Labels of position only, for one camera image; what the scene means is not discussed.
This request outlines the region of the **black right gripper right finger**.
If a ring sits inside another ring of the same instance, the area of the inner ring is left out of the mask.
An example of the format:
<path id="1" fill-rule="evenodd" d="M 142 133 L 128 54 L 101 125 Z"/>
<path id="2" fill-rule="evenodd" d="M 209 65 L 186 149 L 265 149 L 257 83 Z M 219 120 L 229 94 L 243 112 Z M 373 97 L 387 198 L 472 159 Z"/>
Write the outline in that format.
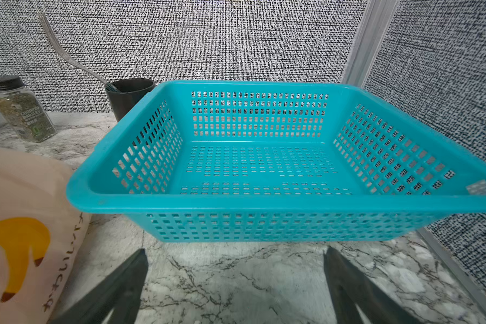
<path id="1" fill-rule="evenodd" d="M 419 323 L 339 251 L 328 247 L 323 268 L 338 323 Z"/>

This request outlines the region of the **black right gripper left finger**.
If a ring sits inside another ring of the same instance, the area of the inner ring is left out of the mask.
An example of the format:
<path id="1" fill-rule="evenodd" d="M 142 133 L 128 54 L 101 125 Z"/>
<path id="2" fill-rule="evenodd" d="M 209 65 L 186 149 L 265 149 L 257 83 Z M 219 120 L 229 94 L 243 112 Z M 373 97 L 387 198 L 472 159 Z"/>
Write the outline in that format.
<path id="1" fill-rule="evenodd" d="M 143 248 L 137 250 L 85 297 L 52 323 L 134 323 L 149 264 Z"/>

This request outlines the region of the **cream banana print plastic bag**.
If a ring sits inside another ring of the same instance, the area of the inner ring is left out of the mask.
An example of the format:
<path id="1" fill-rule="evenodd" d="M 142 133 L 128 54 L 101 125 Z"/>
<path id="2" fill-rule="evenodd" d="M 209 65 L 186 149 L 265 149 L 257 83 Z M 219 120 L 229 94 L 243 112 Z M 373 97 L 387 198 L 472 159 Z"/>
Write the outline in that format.
<path id="1" fill-rule="evenodd" d="M 67 200 L 72 173 L 0 148 L 0 323 L 46 323 L 58 303 L 91 219 Z"/>

